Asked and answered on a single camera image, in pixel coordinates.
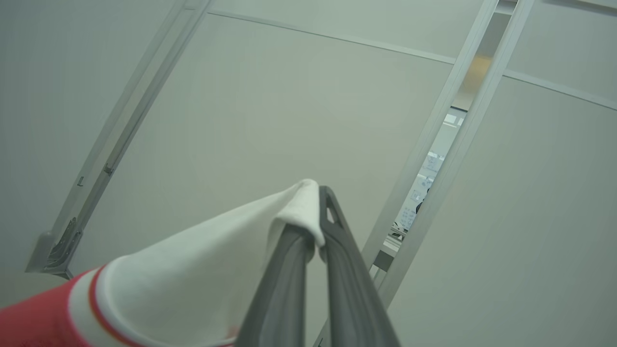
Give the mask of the grey partition post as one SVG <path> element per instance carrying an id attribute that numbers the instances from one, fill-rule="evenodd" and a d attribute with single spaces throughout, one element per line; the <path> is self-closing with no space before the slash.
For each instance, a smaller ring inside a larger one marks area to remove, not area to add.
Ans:
<path id="1" fill-rule="evenodd" d="M 389 270 L 386 272 L 383 282 L 376 289 L 378 297 L 374 300 L 374 303 L 377 304 L 379 311 L 372 315 L 372 318 L 376 319 L 376 323 L 370 327 L 366 338 L 361 339 L 344 333 L 342 330 L 345 327 L 345 323 L 343 321 L 336 323 L 334 321 L 335 314 L 330 314 L 325 325 L 322 327 L 322 331 L 313 343 L 313 347 L 402 346 L 402 334 L 396 332 L 394 321 L 388 316 L 387 310 L 392 301 L 402 294 L 402 283 L 405 275 L 407 275 L 412 261 L 418 254 L 430 226 L 432 226 L 436 219 L 438 210 L 445 202 L 449 189 L 460 169 L 461 162 L 485 115 L 492 96 L 496 91 L 496 86 L 509 63 L 513 49 L 517 44 L 535 1 L 516 0 L 513 13 L 492 57 L 487 73 L 481 82 L 476 96 L 472 100 L 462 127 L 458 130 L 454 142 L 450 146 L 441 170 L 436 176 L 436 182 L 433 184 L 433 191 L 429 193 L 426 206 L 421 211 L 419 218 L 412 224 L 407 237 L 403 240 Z M 463 48 L 461 48 L 456 58 L 449 78 L 432 109 L 429 122 L 424 128 L 415 149 L 408 156 L 403 172 L 377 218 L 372 234 L 364 245 L 361 263 L 364 274 L 369 273 L 374 260 L 377 258 L 378 252 L 386 239 L 387 231 L 385 226 L 390 225 L 395 212 L 403 203 L 405 192 L 411 189 L 413 182 L 412 174 L 419 172 L 423 160 L 428 154 L 429 146 L 438 136 L 438 126 L 445 119 L 448 108 L 456 98 L 456 93 L 464 80 L 464 73 L 469 70 L 472 58 L 479 48 L 497 8 L 498 0 L 484 0 L 480 12 L 463 44 Z"/>
<path id="2" fill-rule="evenodd" d="M 97 137 L 60 213 L 38 238 L 25 268 L 70 279 L 70 263 L 123 155 L 215 0 L 174 0 Z"/>

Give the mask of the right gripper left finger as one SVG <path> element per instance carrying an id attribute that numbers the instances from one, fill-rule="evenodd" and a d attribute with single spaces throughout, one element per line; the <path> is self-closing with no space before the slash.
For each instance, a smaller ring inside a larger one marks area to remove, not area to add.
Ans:
<path id="1" fill-rule="evenodd" d="M 306 229 L 284 227 L 234 347 L 304 347 L 306 270 L 314 253 Z"/>

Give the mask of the red white striped jersey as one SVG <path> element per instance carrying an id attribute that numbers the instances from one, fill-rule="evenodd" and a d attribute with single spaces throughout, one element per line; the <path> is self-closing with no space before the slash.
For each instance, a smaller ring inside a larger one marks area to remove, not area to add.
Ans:
<path id="1" fill-rule="evenodd" d="M 325 244 L 311 179 L 0 310 L 0 347 L 228 347 L 286 226 Z"/>

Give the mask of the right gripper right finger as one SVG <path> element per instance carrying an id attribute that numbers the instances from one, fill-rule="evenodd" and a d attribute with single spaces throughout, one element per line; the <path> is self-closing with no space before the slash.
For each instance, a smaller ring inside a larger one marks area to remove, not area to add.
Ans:
<path id="1" fill-rule="evenodd" d="M 401 347 L 383 301 L 330 187 L 319 187 L 331 347 Z"/>

